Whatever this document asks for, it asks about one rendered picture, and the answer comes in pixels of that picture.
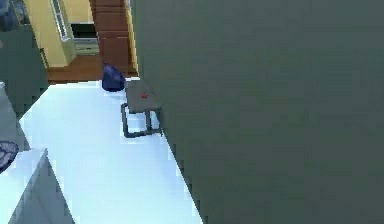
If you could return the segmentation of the grey side table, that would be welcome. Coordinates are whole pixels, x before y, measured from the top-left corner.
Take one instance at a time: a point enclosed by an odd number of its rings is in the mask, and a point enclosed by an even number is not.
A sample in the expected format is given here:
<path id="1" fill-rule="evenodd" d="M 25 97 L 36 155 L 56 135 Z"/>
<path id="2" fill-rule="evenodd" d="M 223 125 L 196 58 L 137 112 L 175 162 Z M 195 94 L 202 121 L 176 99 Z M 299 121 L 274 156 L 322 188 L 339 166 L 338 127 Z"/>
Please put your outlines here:
<path id="1" fill-rule="evenodd" d="M 156 100 L 155 94 L 144 80 L 127 81 L 125 85 L 127 102 L 120 107 L 122 117 L 122 130 L 126 138 L 136 138 L 155 133 L 162 133 L 162 128 L 152 126 L 151 112 L 159 113 L 162 109 L 161 104 Z M 141 94 L 147 93 L 148 98 L 141 98 Z M 145 115 L 146 129 L 138 132 L 128 130 L 127 114 L 143 113 Z"/>

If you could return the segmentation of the blue white floral bowl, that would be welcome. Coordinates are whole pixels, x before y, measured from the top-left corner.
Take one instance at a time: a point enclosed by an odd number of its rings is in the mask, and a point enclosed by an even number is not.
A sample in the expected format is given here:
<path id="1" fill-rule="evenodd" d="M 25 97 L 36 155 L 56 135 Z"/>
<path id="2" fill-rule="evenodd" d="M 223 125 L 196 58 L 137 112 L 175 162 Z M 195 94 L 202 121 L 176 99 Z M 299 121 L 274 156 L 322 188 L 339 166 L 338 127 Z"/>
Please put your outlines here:
<path id="1" fill-rule="evenodd" d="M 19 147 L 16 143 L 11 141 L 0 141 L 0 174 L 7 170 L 13 163 Z"/>

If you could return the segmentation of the dark blue bag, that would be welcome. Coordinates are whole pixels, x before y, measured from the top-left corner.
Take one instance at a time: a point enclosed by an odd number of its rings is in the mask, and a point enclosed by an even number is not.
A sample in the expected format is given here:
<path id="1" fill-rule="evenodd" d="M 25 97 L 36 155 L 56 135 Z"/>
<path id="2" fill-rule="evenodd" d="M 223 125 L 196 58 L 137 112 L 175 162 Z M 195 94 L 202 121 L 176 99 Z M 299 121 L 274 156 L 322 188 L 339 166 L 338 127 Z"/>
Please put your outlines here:
<path id="1" fill-rule="evenodd" d="M 125 87 L 124 75 L 114 66 L 105 64 L 103 68 L 102 88 L 108 92 L 117 92 Z"/>

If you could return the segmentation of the white room door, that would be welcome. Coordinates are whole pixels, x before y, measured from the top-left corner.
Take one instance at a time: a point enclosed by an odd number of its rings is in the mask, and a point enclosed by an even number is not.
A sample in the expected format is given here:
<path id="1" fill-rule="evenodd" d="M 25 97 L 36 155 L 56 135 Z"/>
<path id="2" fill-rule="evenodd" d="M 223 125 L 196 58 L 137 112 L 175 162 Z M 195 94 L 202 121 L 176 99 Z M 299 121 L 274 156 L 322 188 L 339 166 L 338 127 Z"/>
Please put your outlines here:
<path id="1" fill-rule="evenodd" d="M 66 65 L 69 65 L 76 58 L 76 50 L 70 23 L 65 11 L 64 0 L 50 0 L 50 4 L 63 49 L 63 54 L 65 56 Z"/>

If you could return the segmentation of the white cabinet with black top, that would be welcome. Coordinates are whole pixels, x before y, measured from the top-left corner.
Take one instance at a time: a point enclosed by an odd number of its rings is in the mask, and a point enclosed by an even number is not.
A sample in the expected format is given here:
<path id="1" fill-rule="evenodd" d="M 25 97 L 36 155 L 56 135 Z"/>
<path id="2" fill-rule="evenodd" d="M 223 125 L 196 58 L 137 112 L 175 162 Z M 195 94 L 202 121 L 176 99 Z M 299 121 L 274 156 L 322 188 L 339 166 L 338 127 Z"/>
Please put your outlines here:
<path id="1" fill-rule="evenodd" d="M 77 55 L 98 55 L 99 45 L 93 22 L 71 23 L 71 31 Z"/>

